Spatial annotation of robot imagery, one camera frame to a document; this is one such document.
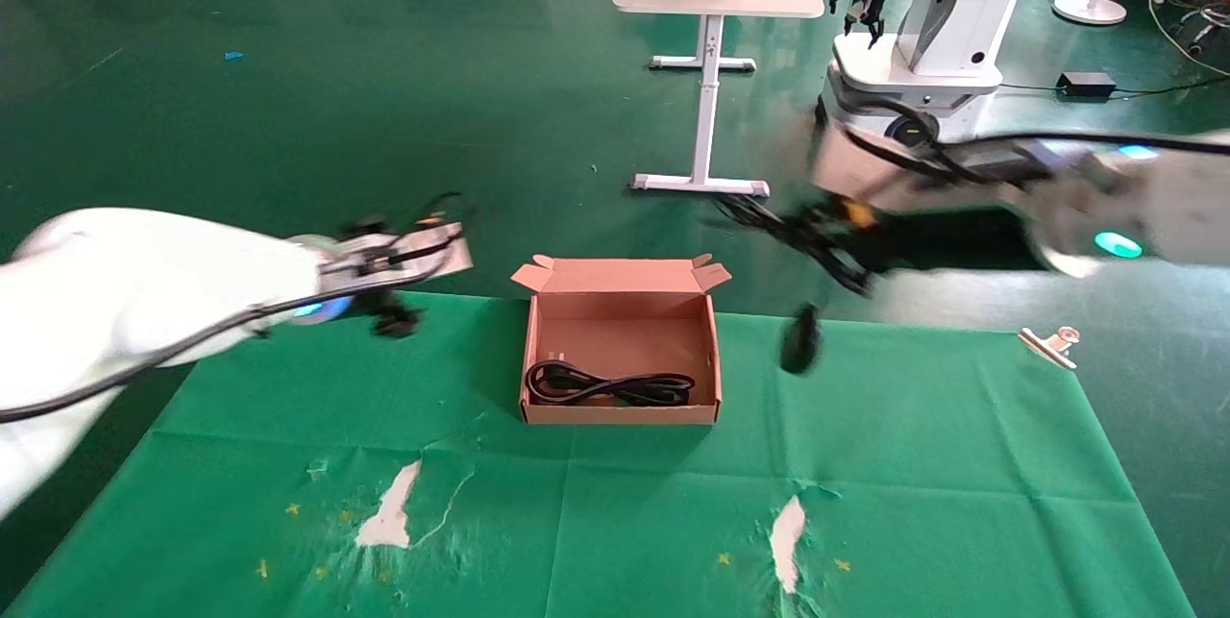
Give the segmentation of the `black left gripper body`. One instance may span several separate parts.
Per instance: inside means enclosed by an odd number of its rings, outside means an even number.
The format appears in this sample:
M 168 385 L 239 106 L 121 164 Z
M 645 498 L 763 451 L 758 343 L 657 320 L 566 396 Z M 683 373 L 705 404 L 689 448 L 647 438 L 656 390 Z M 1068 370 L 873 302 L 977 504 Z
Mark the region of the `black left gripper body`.
M 357 311 L 360 311 L 360 315 L 370 316 L 373 334 L 385 339 L 412 336 L 421 320 L 421 311 L 405 304 L 394 289 L 357 295 Z

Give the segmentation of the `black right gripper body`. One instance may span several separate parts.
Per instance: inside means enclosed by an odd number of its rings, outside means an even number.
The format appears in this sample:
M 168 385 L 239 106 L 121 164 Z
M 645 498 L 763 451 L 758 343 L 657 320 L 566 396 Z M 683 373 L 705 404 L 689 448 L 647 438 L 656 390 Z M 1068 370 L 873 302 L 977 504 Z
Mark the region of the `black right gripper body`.
M 860 263 L 875 273 L 1043 270 L 1026 224 L 1006 208 L 879 214 L 860 231 Z

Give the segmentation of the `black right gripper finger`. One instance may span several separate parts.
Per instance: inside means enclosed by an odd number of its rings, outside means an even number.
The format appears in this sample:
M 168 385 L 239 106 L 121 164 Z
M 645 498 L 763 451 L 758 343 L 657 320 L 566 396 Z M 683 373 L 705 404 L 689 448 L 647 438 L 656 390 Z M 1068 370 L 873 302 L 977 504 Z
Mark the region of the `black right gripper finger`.
M 774 235 L 852 235 L 866 228 L 866 206 L 852 199 L 822 199 L 775 214 Z
M 873 272 L 843 245 L 840 238 L 827 234 L 800 234 L 800 254 L 807 255 L 838 286 L 860 297 L 873 293 Z

